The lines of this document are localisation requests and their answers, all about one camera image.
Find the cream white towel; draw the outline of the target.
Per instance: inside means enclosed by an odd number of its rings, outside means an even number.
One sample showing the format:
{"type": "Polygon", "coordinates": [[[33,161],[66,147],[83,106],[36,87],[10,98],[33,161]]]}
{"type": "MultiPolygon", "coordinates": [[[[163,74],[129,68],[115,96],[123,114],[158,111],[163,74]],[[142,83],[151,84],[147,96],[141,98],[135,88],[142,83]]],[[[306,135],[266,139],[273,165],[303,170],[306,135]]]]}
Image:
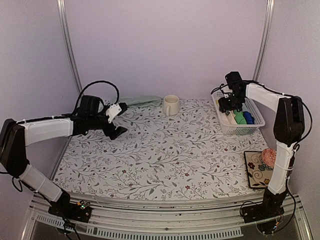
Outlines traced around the cream white towel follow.
{"type": "Polygon", "coordinates": [[[237,125],[237,121],[235,119],[235,114],[232,111],[226,111],[221,113],[221,119],[225,124],[237,125]]]}

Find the mint green towel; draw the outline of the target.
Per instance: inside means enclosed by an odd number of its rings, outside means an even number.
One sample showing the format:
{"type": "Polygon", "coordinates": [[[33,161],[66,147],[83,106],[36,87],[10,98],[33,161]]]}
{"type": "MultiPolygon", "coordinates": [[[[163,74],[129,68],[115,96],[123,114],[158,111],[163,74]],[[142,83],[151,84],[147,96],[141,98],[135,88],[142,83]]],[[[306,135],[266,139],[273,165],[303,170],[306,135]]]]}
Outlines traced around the mint green towel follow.
{"type": "Polygon", "coordinates": [[[126,103],[129,107],[158,107],[162,103],[162,98],[155,95],[140,95],[119,99],[120,103],[126,103]]]}

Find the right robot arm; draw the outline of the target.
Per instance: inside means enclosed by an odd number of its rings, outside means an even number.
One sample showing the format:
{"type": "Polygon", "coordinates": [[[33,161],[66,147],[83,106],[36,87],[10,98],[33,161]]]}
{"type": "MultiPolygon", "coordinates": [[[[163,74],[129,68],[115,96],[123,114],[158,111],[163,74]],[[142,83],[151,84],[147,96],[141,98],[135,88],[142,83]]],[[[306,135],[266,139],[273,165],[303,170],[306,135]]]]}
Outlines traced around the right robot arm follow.
{"type": "Polygon", "coordinates": [[[276,140],[276,158],[271,180],[264,191],[258,213],[269,218],[281,207],[289,193],[288,181],[295,162],[295,153],[308,133],[305,132],[304,112],[308,107],[299,96],[267,88],[254,80],[243,80],[237,71],[225,76],[226,82],[211,92],[229,88],[227,97],[218,100],[219,111],[241,110],[245,99],[256,101],[275,112],[273,135],[276,140]]]}

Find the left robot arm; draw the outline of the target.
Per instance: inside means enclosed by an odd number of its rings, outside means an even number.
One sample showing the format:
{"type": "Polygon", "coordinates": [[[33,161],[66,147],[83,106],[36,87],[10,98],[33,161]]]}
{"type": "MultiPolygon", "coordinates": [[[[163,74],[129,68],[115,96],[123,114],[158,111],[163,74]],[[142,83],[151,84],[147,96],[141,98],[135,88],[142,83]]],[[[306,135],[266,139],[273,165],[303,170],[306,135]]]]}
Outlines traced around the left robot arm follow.
{"type": "Polygon", "coordinates": [[[95,130],[101,130],[106,137],[115,140],[127,131],[125,127],[113,124],[114,118],[128,109],[127,104],[119,100],[117,97],[113,104],[104,104],[100,97],[81,91],[71,113],[21,121],[6,119],[0,132],[3,174],[42,195],[63,217],[70,217],[75,211],[70,195],[30,164],[26,148],[60,137],[85,136],[95,130]]]}

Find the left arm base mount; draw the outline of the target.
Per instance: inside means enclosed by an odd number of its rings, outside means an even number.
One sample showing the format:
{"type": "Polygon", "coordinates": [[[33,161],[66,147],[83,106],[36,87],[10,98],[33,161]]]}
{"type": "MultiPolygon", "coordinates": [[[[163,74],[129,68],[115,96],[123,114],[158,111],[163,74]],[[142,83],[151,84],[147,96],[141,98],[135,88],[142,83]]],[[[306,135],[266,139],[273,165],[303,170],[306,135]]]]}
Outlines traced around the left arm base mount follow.
{"type": "Polygon", "coordinates": [[[88,223],[92,208],[89,201],[81,200],[77,203],[72,203],[66,200],[62,202],[51,202],[48,213],[68,220],[88,223]]]}

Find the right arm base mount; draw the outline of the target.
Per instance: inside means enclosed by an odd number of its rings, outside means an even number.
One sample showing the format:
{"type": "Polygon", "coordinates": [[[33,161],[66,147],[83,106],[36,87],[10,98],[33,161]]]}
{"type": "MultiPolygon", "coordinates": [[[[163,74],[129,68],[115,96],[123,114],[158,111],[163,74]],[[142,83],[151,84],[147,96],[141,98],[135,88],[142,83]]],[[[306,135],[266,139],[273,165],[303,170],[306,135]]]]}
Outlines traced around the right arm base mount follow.
{"type": "Polygon", "coordinates": [[[252,203],[252,205],[241,206],[239,213],[245,223],[251,223],[279,217],[285,211],[281,203],[266,200],[260,204],[252,203]]]}

